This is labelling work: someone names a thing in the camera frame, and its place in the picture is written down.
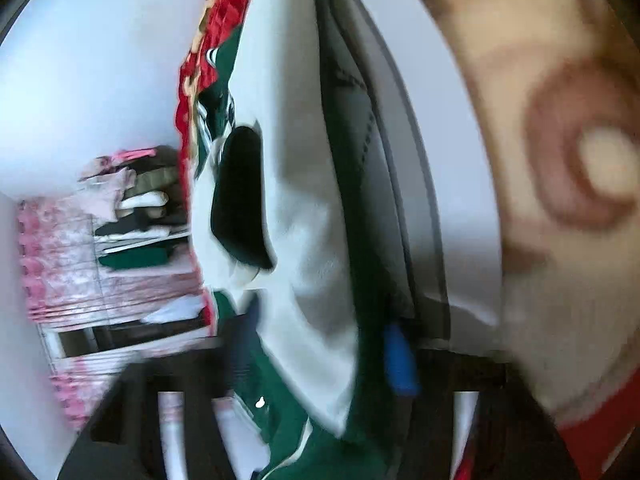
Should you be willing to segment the green white varsity jacket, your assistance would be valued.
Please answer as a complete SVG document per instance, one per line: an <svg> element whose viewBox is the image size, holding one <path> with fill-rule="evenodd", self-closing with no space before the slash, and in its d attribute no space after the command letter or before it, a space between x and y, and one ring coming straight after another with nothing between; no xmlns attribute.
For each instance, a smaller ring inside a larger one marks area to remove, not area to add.
<svg viewBox="0 0 640 480"><path fill-rule="evenodd" d="M361 185L370 105L326 0L233 0L193 107L192 246L261 479L393 479L402 300Z"/></svg>

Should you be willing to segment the red floral bed blanket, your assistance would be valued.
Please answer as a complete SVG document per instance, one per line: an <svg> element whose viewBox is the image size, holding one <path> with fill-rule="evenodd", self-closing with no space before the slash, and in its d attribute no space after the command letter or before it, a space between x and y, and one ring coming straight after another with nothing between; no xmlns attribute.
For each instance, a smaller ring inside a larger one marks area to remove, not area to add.
<svg viewBox="0 0 640 480"><path fill-rule="evenodd" d="M361 194L413 347L512 365L576 479L639 474L639 47L618 0L326 0L370 105ZM180 70L184 180L209 50Z"/></svg>

